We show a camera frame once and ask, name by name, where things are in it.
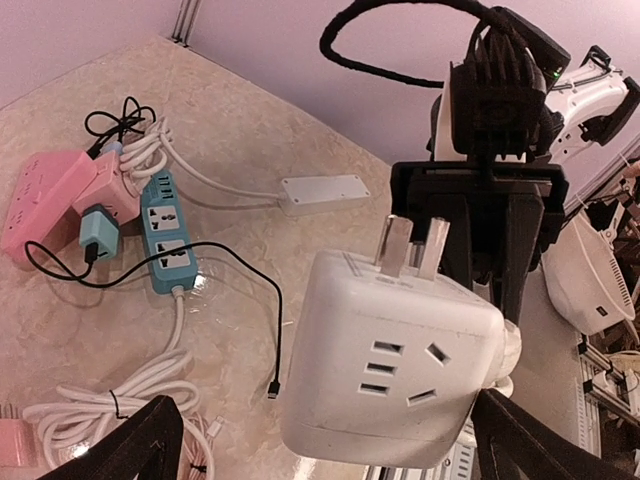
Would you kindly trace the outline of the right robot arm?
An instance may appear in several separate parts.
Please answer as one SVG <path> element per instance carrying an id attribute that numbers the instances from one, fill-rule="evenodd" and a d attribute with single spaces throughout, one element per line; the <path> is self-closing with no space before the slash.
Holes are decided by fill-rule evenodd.
<path id="1" fill-rule="evenodd" d="M 561 161 L 609 143 L 638 104 L 638 84 L 598 47 L 576 70 L 564 54 L 533 66 L 472 52 L 433 106 L 431 159 L 392 168 L 391 216 L 423 246 L 425 271 L 464 287 L 489 278 L 516 321 L 526 276 L 566 217 Z"/>

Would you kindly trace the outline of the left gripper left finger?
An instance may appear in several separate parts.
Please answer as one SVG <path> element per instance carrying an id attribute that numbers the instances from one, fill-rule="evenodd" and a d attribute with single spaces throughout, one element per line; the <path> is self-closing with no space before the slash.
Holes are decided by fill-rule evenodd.
<path id="1" fill-rule="evenodd" d="M 159 395 L 83 456 L 43 477 L 60 479 L 175 479 L 183 420 L 174 400 Z"/>

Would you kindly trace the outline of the white multi socket adapter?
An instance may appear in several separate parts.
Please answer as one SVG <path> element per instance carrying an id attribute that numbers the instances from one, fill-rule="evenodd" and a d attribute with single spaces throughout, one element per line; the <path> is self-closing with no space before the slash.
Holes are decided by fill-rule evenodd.
<path id="1" fill-rule="evenodd" d="M 418 267 L 413 225 L 386 220 L 369 258 L 314 258 L 285 383 L 281 436 L 308 458 L 428 469 L 459 439 L 479 393 L 508 395 L 519 328 L 438 271 L 449 224 L 434 218 Z"/>

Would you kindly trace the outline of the pink cube socket adapter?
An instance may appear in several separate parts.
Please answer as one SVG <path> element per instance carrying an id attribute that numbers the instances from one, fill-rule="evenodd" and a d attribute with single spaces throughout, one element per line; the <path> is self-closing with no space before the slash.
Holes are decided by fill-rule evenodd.
<path id="1" fill-rule="evenodd" d="M 82 214 L 90 207 L 100 205 L 118 222 L 126 224 L 140 214 L 140 192 L 128 175 L 120 169 L 120 156 L 110 151 L 99 156 L 97 176 L 73 202 L 72 208 Z"/>

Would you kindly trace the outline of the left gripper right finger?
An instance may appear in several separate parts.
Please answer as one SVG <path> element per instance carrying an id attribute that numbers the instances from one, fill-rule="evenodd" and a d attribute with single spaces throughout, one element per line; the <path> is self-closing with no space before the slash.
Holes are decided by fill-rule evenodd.
<path id="1" fill-rule="evenodd" d="M 496 389 L 472 409 L 483 479 L 631 479 L 565 440 Z"/>

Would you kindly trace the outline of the pink power strip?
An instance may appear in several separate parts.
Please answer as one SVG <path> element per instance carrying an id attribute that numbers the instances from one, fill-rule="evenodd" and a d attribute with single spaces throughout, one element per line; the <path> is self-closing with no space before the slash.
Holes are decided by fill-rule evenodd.
<path id="1" fill-rule="evenodd" d="M 97 163 L 83 150 L 31 155 L 11 198 L 2 251 L 15 263 L 25 264 L 25 243 L 42 242 L 97 175 Z"/>

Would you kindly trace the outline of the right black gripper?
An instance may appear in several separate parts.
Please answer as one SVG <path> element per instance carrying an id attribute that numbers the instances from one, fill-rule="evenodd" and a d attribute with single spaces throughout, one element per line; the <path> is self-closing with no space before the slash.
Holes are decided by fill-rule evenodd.
<path id="1" fill-rule="evenodd" d="M 391 170 L 391 212 L 413 224 L 423 243 L 434 217 L 449 222 L 442 265 L 473 289 L 493 274 L 492 299 L 505 319 L 519 318 L 526 276 L 553 244 L 565 218 L 569 183 L 559 165 L 539 162 L 400 162 Z"/>

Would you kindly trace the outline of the pink plug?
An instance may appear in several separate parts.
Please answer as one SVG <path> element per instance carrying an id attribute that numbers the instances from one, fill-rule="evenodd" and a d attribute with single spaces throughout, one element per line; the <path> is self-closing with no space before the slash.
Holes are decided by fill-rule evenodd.
<path id="1" fill-rule="evenodd" d="M 1 404 L 0 454 L 2 468 L 32 468 L 38 464 L 32 425 L 11 403 Z"/>

